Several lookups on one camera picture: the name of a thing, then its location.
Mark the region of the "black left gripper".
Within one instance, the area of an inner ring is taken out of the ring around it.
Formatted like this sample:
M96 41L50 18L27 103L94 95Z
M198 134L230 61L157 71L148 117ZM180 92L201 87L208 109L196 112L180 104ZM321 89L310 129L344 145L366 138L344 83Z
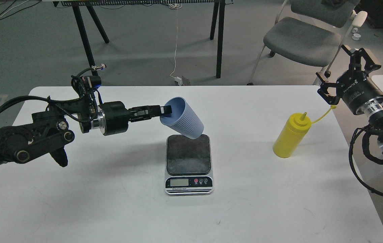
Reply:
M171 113L171 106L139 106L126 109L121 101L103 103L99 105L99 129L105 136L124 133L129 122L150 120Z

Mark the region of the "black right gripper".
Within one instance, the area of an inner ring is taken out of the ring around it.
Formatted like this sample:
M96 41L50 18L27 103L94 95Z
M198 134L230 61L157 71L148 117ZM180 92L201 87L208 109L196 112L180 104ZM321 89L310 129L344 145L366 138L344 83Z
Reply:
M366 103L371 100L379 104L383 102L383 92L369 78L369 74L379 70L382 65L369 49L355 49L347 45L342 45L341 49L350 56L348 70L337 79L336 83L328 82L325 76L316 72L321 82L317 93L329 105L338 105L341 98L354 115L362 115ZM335 96L330 95L329 88L336 89Z

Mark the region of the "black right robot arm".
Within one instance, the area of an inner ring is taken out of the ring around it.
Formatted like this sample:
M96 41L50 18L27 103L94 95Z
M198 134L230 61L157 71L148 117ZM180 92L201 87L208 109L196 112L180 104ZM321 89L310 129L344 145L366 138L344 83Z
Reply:
M368 125L357 128L349 145L349 165L357 180L371 193L383 197L383 192L366 184L357 174L353 164L353 148L361 133L363 155L370 161L383 165L383 92L371 80L369 73L381 68L370 50L355 49L342 45L350 57L348 70L336 82L331 83L326 75L316 73L320 80L318 94L329 104L337 105L343 100L354 115L366 115Z

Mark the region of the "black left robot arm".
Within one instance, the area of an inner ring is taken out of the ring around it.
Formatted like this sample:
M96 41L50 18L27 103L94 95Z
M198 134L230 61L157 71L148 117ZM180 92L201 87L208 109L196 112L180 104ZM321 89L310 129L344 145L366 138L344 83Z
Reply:
M127 109L120 101L103 103L96 93L101 86L99 76L85 76L85 72L104 70L104 64L93 65L71 76L71 86L78 98L53 100L51 97L20 96L0 106L0 114L10 107L29 100L46 102L43 112L31 115L32 123L6 126L0 129L0 165L15 162L25 164L50 154L61 167L68 165L65 145L75 139L66 117L77 121L82 133L99 129L105 136L124 133L128 123L149 120L172 114L171 106L139 106Z

